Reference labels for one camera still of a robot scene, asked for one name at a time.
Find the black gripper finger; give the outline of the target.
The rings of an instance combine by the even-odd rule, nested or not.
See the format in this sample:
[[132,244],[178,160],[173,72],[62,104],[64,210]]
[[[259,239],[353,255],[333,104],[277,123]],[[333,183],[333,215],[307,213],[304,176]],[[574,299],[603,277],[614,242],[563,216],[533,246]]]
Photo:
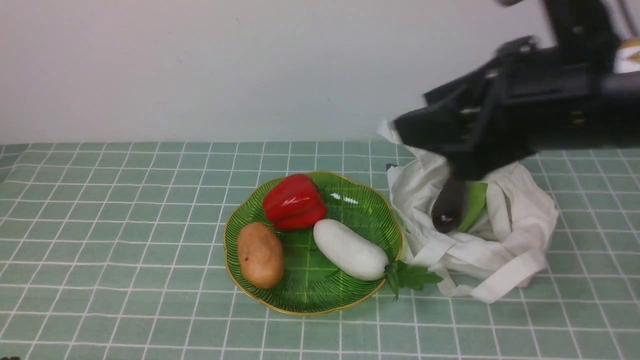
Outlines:
[[443,156],[477,156],[483,153],[480,137],[487,127],[489,110],[423,107],[393,119],[402,145]]

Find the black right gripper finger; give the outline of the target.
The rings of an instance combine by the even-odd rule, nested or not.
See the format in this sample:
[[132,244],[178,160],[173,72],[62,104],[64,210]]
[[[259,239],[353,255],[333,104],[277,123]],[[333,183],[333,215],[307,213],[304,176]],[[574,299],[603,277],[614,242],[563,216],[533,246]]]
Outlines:
[[474,70],[423,94],[426,107],[453,99],[464,109],[482,107],[496,77],[495,70]]

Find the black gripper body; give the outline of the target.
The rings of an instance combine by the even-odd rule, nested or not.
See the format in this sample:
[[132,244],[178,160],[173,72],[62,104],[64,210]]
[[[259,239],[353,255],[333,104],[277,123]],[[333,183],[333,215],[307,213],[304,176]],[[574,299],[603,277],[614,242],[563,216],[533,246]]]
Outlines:
[[537,152],[607,144],[605,52],[538,48],[528,36],[500,46],[494,63],[495,78],[481,107],[487,109],[483,152],[470,155],[472,180]]

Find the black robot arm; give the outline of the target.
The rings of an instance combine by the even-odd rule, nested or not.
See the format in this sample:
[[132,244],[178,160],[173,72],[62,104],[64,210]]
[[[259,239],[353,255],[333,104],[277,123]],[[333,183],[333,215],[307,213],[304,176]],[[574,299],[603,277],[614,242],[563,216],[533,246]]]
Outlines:
[[391,122],[401,144],[477,181],[539,152],[637,149],[639,73],[615,70],[623,41],[601,0],[545,0],[557,45],[503,43],[480,68],[425,93]]

